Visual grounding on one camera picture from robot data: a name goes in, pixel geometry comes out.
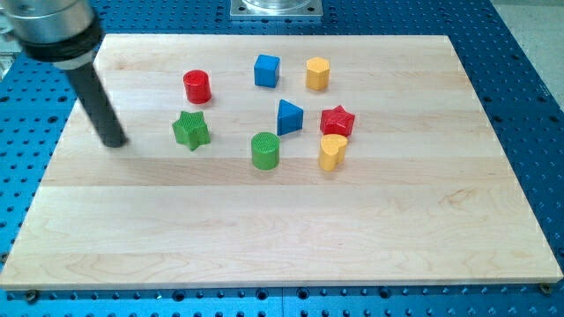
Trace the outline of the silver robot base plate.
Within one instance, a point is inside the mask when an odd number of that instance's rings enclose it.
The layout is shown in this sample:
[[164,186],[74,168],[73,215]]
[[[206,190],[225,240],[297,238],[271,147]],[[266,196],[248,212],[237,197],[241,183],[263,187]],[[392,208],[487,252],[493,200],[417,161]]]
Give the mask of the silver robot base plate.
[[322,0],[232,0],[232,18],[321,17]]

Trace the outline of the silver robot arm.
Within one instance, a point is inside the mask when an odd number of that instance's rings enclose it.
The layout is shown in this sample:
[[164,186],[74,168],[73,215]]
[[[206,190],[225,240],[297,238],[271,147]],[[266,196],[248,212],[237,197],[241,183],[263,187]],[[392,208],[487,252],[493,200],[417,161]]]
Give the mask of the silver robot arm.
[[3,0],[1,12],[27,56],[64,72],[102,144],[124,146],[127,137],[93,66],[93,51],[103,30],[90,3]]

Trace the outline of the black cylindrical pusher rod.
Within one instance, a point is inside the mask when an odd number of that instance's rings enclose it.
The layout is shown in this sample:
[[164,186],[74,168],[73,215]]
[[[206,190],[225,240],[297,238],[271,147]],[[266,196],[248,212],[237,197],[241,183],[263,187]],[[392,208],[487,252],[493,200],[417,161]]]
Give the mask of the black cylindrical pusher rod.
[[124,146],[128,139],[93,64],[85,63],[64,73],[102,144],[109,148]]

